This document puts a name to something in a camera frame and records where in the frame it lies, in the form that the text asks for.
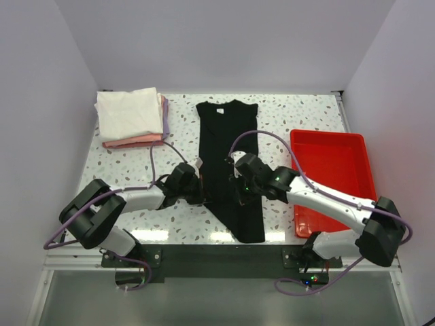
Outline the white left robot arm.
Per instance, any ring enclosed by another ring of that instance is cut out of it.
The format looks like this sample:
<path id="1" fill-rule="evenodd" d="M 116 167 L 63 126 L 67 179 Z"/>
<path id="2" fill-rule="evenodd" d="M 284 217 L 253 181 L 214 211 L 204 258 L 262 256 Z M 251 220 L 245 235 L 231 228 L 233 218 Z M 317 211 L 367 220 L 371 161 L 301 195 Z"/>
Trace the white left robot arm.
<path id="1" fill-rule="evenodd" d="M 141 258 L 139 241 L 115 226 L 119 216 L 159 211 L 178 200 L 188 204 L 205 201 L 199 169 L 194 165 L 182 162 L 171 174 L 145 186 L 116 189 L 95 179 L 63 209 L 59 220 L 85 249 L 111 251 L 125 266 L 134 266 Z"/>

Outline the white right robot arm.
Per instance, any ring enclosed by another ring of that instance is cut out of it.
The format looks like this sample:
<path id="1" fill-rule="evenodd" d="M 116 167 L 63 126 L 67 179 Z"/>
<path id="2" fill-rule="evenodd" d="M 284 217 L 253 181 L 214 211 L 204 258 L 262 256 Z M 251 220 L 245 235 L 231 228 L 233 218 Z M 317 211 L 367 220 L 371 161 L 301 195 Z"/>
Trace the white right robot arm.
<path id="1" fill-rule="evenodd" d="M 373 202 L 353 197 L 292 168 L 271 169 L 252 153 L 236 151 L 228 161 L 234 168 L 230 182 L 240 204 L 265 197 L 311 209 L 347 226 L 344 231 L 312 233 L 302 246 L 307 265 L 317 267 L 332 258 L 356 255 L 381 267 L 392 265 L 406 226 L 390 199 Z"/>

